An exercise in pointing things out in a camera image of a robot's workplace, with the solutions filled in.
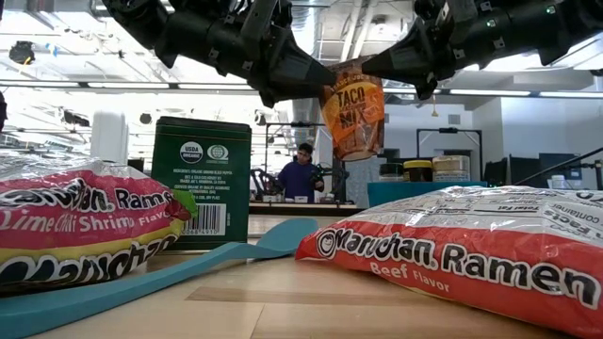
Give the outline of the lime chili shrimp ramen packet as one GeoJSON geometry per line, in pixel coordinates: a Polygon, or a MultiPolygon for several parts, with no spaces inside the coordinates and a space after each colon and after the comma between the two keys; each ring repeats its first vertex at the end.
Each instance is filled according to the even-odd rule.
{"type": "Polygon", "coordinates": [[[0,155],[0,297],[116,280],[196,214],[190,192],[129,166],[0,155]]]}

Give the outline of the person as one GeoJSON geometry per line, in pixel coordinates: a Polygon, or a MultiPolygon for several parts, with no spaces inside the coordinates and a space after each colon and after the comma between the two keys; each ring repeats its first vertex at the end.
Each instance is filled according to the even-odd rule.
{"type": "Polygon", "coordinates": [[[299,145],[296,157],[286,164],[277,175],[286,199],[305,197],[308,203],[315,202],[315,192],[324,191],[324,181],[313,179],[315,165],[312,163],[313,146],[309,143],[299,145]]]}

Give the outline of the teal plastic spoon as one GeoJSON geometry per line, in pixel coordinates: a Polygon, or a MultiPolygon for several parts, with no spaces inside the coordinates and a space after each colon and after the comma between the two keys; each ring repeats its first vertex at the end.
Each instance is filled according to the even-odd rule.
{"type": "Polygon", "coordinates": [[[144,275],[0,299],[0,339],[21,339],[73,323],[200,276],[226,262],[287,257],[317,229],[318,223],[311,218],[288,219],[254,244],[229,242],[181,264],[144,275]]]}

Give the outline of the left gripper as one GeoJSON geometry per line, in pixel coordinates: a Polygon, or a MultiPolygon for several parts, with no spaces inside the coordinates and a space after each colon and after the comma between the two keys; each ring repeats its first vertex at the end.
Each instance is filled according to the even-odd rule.
{"type": "Polygon", "coordinates": [[[218,0],[218,18],[206,29],[206,63],[246,79],[268,108],[317,98],[336,76],[296,43],[292,22],[289,0],[218,0]]]}

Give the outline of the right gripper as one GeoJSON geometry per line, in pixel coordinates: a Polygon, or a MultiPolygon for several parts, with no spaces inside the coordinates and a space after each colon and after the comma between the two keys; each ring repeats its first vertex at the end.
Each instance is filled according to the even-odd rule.
{"type": "Polygon", "coordinates": [[[542,0],[416,0],[416,15],[406,36],[362,71],[417,85],[420,101],[461,68],[535,50],[542,39],[542,0]]]}

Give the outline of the black lid small jar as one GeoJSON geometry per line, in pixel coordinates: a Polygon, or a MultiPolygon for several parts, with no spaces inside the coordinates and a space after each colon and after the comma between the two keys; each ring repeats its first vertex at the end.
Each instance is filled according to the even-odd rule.
{"type": "Polygon", "coordinates": [[[158,119],[151,176],[191,193],[198,212],[169,250],[213,250],[248,240],[251,150],[248,124],[158,119]]]}

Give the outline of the beef flavor ramen packet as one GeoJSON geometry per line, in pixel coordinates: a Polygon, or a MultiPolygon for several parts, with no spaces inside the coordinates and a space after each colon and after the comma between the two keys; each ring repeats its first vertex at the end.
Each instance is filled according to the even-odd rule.
{"type": "Polygon", "coordinates": [[[296,258],[603,339],[603,192],[451,186],[306,236],[296,258]]]}

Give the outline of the yellow lid spice jar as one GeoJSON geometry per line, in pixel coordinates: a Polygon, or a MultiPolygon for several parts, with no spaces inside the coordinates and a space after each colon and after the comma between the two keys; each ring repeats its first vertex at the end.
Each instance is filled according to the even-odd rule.
{"type": "Polygon", "coordinates": [[[332,137],[334,156],[344,162],[378,154],[384,140],[384,92],[381,78],[362,70],[366,56],[331,65],[336,82],[318,100],[332,137]]]}
{"type": "Polygon", "coordinates": [[[406,182],[431,182],[432,161],[431,160],[409,160],[403,164],[403,178],[406,182]]]}

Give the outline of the dark computer monitor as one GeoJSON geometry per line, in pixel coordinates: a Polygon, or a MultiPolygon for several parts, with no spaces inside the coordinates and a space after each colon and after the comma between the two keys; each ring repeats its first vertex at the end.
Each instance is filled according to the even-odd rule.
{"type": "Polygon", "coordinates": [[[542,175],[545,179],[551,179],[553,175],[563,175],[568,181],[581,181],[582,162],[580,160],[560,166],[561,163],[578,157],[578,153],[539,153],[539,162],[542,170],[555,167],[554,170],[542,175]]]}
{"type": "Polygon", "coordinates": [[[530,177],[541,170],[540,160],[538,158],[527,158],[509,156],[510,183],[515,185],[517,182],[530,177]]]}

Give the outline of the black lid glass jar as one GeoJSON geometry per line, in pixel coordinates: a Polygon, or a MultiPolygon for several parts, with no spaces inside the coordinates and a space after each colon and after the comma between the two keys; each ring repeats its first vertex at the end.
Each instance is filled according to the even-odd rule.
{"type": "Polygon", "coordinates": [[[404,168],[400,163],[383,163],[379,166],[379,180],[382,182],[403,182],[404,168]]]}

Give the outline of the dark blue rectangular bin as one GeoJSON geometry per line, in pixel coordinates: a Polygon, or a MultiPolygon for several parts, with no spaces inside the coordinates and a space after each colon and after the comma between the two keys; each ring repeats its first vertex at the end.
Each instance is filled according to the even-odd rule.
{"type": "Polygon", "coordinates": [[[487,186],[486,182],[374,182],[367,184],[368,205],[407,199],[450,186],[487,186]]]}

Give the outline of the silver ceiling air duct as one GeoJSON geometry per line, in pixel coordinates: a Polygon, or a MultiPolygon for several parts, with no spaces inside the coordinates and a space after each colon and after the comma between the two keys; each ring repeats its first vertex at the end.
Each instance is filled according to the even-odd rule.
{"type": "Polygon", "coordinates": [[[293,141],[296,145],[304,142],[313,144],[320,123],[320,106],[318,99],[296,99],[292,101],[292,124],[301,124],[291,127],[293,141]]]}

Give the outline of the white column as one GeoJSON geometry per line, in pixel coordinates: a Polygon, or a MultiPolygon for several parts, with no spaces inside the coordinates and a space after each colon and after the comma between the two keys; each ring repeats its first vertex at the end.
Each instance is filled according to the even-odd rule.
{"type": "Polygon", "coordinates": [[[90,139],[92,157],[126,165],[128,138],[128,122],[122,111],[102,108],[93,113],[90,139]]]}

